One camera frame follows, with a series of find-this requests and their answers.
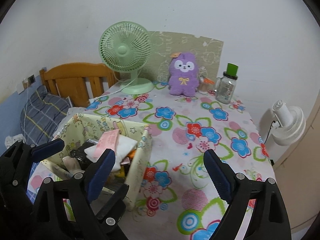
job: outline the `white circulating fan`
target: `white circulating fan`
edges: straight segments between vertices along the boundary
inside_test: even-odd
[[[297,106],[287,107],[285,102],[278,100],[273,104],[272,112],[278,120],[271,129],[274,141],[278,145],[288,146],[299,140],[306,128],[302,109]]]

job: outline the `fabric storage box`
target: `fabric storage box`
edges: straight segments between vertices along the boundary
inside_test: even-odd
[[[68,156],[71,150],[77,149],[86,140],[99,139],[103,132],[114,129],[119,129],[122,135],[138,141],[137,150],[125,180],[125,183],[129,185],[129,191],[124,202],[127,210],[131,211],[134,208],[151,155],[152,137],[148,125],[90,114],[75,114],[54,137],[55,139],[61,138],[65,142],[64,149],[43,160],[42,163],[59,178],[67,179],[62,169],[65,168],[62,158]],[[102,191],[105,194],[113,193],[105,187]]]

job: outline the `wooden bed frame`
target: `wooden bed frame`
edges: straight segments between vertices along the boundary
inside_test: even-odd
[[[90,81],[93,97],[101,96],[103,91],[102,78],[106,77],[109,88],[116,82],[112,70],[103,63],[69,63],[54,67],[48,71],[40,70],[42,84],[53,95],[70,97],[74,106],[87,107],[89,94],[85,78]]]

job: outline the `beige cabinet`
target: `beige cabinet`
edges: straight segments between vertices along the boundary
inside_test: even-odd
[[[289,157],[275,169],[293,232],[320,210],[320,113]]]

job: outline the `blue wall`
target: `blue wall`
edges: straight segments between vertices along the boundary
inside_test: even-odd
[[[21,94],[14,92],[0,104],[0,155],[6,151],[4,139],[8,135],[13,136],[21,133],[20,114],[27,103],[27,91],[28,97],[30,97],[39,86],[41,86],[41,78],[37,76],[36,82],[28,89],[25,89]]]

